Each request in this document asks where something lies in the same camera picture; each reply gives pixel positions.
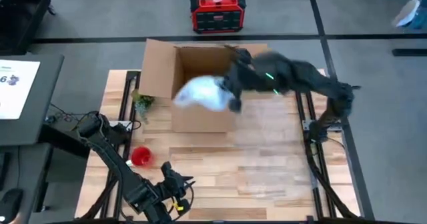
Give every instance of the computer mouse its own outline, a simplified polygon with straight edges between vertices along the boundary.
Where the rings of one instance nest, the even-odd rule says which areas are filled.
[[[23,190],[14,188],[8,190],[0,201],[0,223],[8,224],[15,220],[21,206]]]

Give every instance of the white plastic bag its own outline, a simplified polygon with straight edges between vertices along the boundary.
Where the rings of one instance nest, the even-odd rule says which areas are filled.
[[[193,78],[179,90],[173,102],[183,108],[200,104],[211,111],[224,111],[234,95],[220,88],[223,79],[208,75]]]

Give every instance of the green led light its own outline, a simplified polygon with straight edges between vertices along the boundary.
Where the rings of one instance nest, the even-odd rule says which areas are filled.
[[[274,80],[274,77],[272,75],[266,73],[266,76]]]

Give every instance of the green plant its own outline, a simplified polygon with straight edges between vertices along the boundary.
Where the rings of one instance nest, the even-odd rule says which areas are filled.
[[[148,123],[146,114],[151,107],[151,104],[154,102],[154,97],[141,95],[138,93],[137,89],[132,91],[131,96],[135,103],[135,111],[139,114],[144,123]]]

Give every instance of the wooden tabletop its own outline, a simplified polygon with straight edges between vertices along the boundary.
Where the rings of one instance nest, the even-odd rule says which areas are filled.
[[[127,70],[109,72],[100,111],[112,121],[119,115],[126,73]],[[313,101],[316,115],[320,116],[326,108],[326,98],[314,93]],[[174,133],[169,105],[170,100],[156,99],[147,115],[149,124],[133,133],[131,152],[139,146],[150,148],[155,157],[153,166],[133,170],[153,183],[163,180],[159,167],[165,161],[170,161],[182,175],[194,176],[193,207],[180,220],[297,221],[307,215],[316,216],[293,93],[245,101],[238,129],[233,133]],[[330,133],[329,137],[342,141],[340,133]],[[344,149],[334,141],[323,145],[332,187],[358,215]],[[102,160],[91,152],[76,217],[93,205],[105,187],[107,173]],[[115,191],[112,195],[109,215]],[[123,211],[135,214],[125,202]],[[145,217],[136,216],[135,220]]]

